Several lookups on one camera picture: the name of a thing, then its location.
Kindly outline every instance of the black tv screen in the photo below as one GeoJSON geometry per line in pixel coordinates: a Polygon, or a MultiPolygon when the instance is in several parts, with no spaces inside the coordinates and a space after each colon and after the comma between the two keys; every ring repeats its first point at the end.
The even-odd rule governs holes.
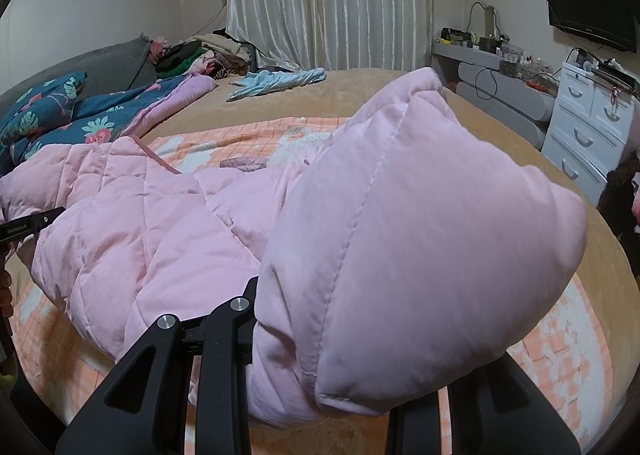
{"type": "Polygon", "coordinates": [[[549,24],[621,51],[636,52],[636,24],[625,0],[548,0],[549,24]]]}

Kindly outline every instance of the flat screen tv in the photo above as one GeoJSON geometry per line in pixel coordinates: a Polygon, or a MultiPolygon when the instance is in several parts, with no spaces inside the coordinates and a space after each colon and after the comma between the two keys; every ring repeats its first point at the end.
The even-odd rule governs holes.
{"type": "Polygon", "coordinates": [[[625,0],[548,0],[549,24],[596,43],[636,52],[636,24],[625,0]]]}

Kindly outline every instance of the teal floral pillow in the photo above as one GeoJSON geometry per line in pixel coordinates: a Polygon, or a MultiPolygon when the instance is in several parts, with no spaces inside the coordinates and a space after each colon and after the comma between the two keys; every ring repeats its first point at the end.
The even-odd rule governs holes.
{"type": "Polygon", "coordinates": [[[30,88],[9,109],[0,123],[0,145],[40,135],[71,122],[86,72],[78,70],[30,88]]]}

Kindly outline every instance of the pink puffer jacket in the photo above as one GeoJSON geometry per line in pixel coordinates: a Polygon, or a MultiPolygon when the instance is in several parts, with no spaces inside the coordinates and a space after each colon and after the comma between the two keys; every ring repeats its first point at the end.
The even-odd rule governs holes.
{"type": "Polygon", "coordinates": [[[581,199],[473,138],[441,89],[407,74],[283,168],[178,174],[132,138],[46,146],[0,180],[2,214],[67,208],[18,253],[114,358],[260,274],[252,417],[382,414],[524,337],[586,244],[581,199]]]}

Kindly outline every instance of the gray cushion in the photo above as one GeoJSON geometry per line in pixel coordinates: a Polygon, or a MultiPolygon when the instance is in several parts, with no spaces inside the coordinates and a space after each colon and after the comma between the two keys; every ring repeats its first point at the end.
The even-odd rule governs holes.
{"type": "Polygon", "coordinates": [[[150,45],[151,41],[140,35],[135,40],[94,50],[38,72],[0,96],[0,117],[30,88],[75,70],[84,70],[88,75],[78,99],[149,85],[157,79],[154,66],[148,60],[150,45]]]}

